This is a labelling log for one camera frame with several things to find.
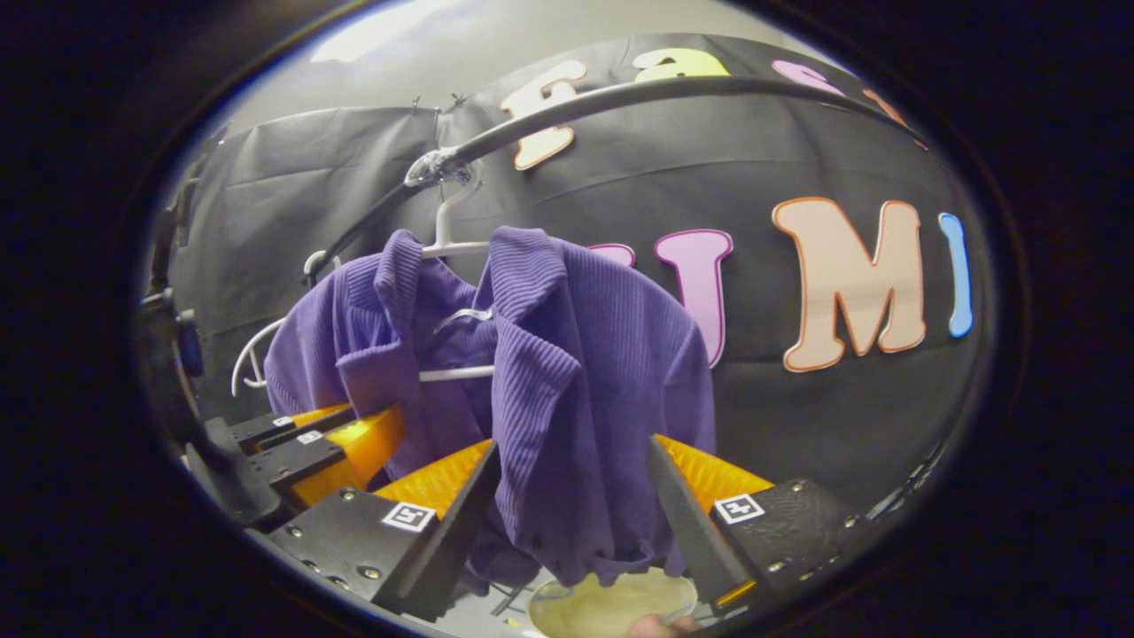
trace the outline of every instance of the purple sweater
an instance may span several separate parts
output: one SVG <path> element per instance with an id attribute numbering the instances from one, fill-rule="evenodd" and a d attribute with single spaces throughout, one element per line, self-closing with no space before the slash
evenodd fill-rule
<path id="1" fill-rule="evenodd" d="M 712 382 L 693 317 L 640 272 L 540 229 L 501 227 L 480 286 L 396 231 L 291 308 L 264 364 L 272 409 L 399 403 L 398 479 L 496 440 L 502 479 L 469 556 L 518 586 L 540 564 L 565 585 L 684 565 L 646 477 L 649 435 L 716 452 Z M 460 308 L 492 309 L 489 321 Z M 422 384 L 421 371 L 494 365 L 491 378 Z"/>

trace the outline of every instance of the blue letter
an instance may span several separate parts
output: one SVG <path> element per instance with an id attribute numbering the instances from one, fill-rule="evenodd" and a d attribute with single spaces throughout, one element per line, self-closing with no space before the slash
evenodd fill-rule
<path id="1" fill-rule="evenodd" d="M 973 299 L 968 289 L 968 253 L 965 252 L 965 229 L 955 214 L 942 212 L 938 218 L 953 255 L 953 316 L 949 334 L 963 338 L 973 327 Z"/>

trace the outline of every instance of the white plastic hanger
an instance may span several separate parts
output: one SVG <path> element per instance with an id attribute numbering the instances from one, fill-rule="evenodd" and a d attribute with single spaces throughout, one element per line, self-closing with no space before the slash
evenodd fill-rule
<path id="1" fill-rule="evenodd" d="M 455 243 L 451 239 L 449 232 L 449 209 L 454 203 L 460 202 L 467 198 L 473 193 L 481 188 L 483 181 L 475 178 L 474 181 L 467 184 L 459 193 L 441 202 L 441 206 L 437 209 L 437 239 L 433 245 L 422 248 L 422 258 L 432 258 L 434 256 L 449 256 L 454 254 L 476 254 L 484 253 L 489 249 L 489 241 L 463 241 Z M 492 317 L 492 308 L 489 309 L 473 309 L 471 307 L 465 309 L 458 309 L 447 316 L 437 329 L 434 329 L 433 334 L 438 334 L 441 329 L 448 326 L 452 322 L 457 321 L 463 316 L 472 316 L 477 318 L 477 321 L 484 322 Z M 469 368 L 455 368 L 451 371 L 428 371 L 418 376 L 421 383 L 426 384 L 431 382 L 448 382 L 454 380 L 475 380 L 479 377 L 491 377 L 496 373 L 496 366 L 473 366 Z"/>
<path id="2" fill-rule="evenodd" d="M 441 202 L 441 206 L 438 207 L 437 210 L 437 239 L 433 241 L 433 245 L 422 248 L 422 258 L 431 258 L 434 256 L 449 256 L 454 254 L 476 254 L 476 253 L 488 252 L 489 241 L 454 241 L 451 239 L 452 235 L 449 230 L 449 210 L 452 206 L 452 204 L 467 198 L 469 195 L 479 190 L 483 182 L 480 179 L 477 179 L 474 182 L 471 182 L 469 185 L 462 188 L 462 190 L 456 195 L 454 195 L 452 197 L 449 197 L 448 199 Z M 323 253 L 324 250 L 316 250 L 315 253 L 313 253 L 311 256 L 307 257 L 307 261 L 303 264 L 304 274 L 311 272 L 312 263 L 314 263 L 316 258 L 323 256 Z M 332 257 L 332 263 L 335 267 L 342 265 L 342 262 L 339 260 L 338 255 Z M 477 318 L 477 321 L 484 322 L 488 321 L 488 318 L 492 317 L 492 309 L 491 308 L 458 309 L 457 312 L 454 312 L 451 315 L 446 317 L 445 321 L 441 322 L 441 324 L 438 325 L 438 327 L 433 331 L 433 334 L 435 335 L 441 331 L 441 329 L 448 326 L 452 322 L 457 321 L 457 318 L 460 318 L 463 316 L 472 316 L 474 318 Z M 245 359 L 249 359 L 252 361 L 252 375 L 254 378 L 249 380 L 245 377 L 244 380 L 242 380 L 244 382 L 244 385 L 251 389 L 263 389 L 268 386 L 268 382 L 264 380 L 264 375 L 260 371 L 260 360 L 256 359 L 255 347 L 265 338 L 278 331 L 279 327 L 284 325 L 285 318 L 286 317 L 277 318 L 276 322 L 272 322 L 271 324 L 264 326 L 262 331 L 260 331 L 259 333 L 253 335 L 251 340 L 248 340 L 248 343 L 244 344 L 244 348 L 240 350 L 239 357 L 236 358 L 236 365 L 232 366 L 232 381 L 230 384 L 232 397 L 236 397 L 236 393 L 239 389 L 237 380 L 240 376 L 240 368 L 244 367 Z M 494 372 L 496 372 L 494 366 L 473 366 L 469 368 L 456 368 L 451 371 L 428 371 L 421 373 L 418 380 L 421 381 L 421 383 L 448 382 L 454 380 L 475 380 L 480 377 L 491 377 Z"/>
<path id="3" fill-rule="evenodd" d="M 312 253 L 311 256 L 307 257 L 307 261 L 305 261 L 303 264 L 304 274 L 311 273 L 311 264 L 314 263 L 316 258 L 323 256 L 324 252 L 327 250 L 315 250 L 314 253 Z M 339 260 L 338 255 L 331 257 L 331 263 L 332 267 L 338 267 L 339 265 L 342 265 L 342 261 Z M 276 322 L 272 322 L 271 324 L 264 326 L 262 331 L 253 335 L 252 339 L 248 340 L 248 343 L 244 344 L 244 348 L 240 349 L 240 356 L 236 358 L 236 365 L 232 366 L 232 383 L 230 388 L 230 390 L 232 391 L 232 397 L 236 397 L 236 391 L 239 388 L 236 383 L 236 380 L 239 378 L 240 376 L 240 368 L 244 366 L 244 360 L 246 358 L 252 360 L 252 375 L 253 377 L 255 377 L 255 380 L 249 380 L 245 377 L 243 380 L 244 385 L 251 389 L 262 389 L 268 386 L 268 382 L 264 381 L 263 373 L 260 372 L 260 361 L 256 359 L 255 348 L 256 344 L 260 343 L 264 338 L 274 333 L 276 331 L 279 330 L 280 326 L 284 325 L 284 318 L 286 318 L 286 316 L 277 318 Z"/>

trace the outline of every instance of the white ceiling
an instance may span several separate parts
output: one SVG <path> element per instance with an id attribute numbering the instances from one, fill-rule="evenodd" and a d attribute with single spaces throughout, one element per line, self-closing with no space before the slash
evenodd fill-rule
<path id="1" fill-rule="evenodd" d="M 474 93 L 549 56 L 645 33 L 745 37 L 839 66 L 719 0 L 413 0 L 383 2 L 373 14 L 369 25 L 341 35 L 321 54 L 369 52 L 354 61 L 311 61 L 331 34 L 285 60 L 226 109 L 221 117 L 231 120 L 229 134 L 320 109 L 409 105 L 417 95 L 423 108 L 447 108 L 452 93 Z"/>

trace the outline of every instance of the hand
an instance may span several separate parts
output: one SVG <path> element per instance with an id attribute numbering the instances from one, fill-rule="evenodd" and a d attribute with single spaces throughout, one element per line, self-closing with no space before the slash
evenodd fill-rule
<path id="1" fill-rule="evenodd" d="M 660 615 L 649 614 L 637 619 L 623 638 L 676 638 L 697 629 L 701 627 L 691 615 L 682 616 L 667 627 Z"/>

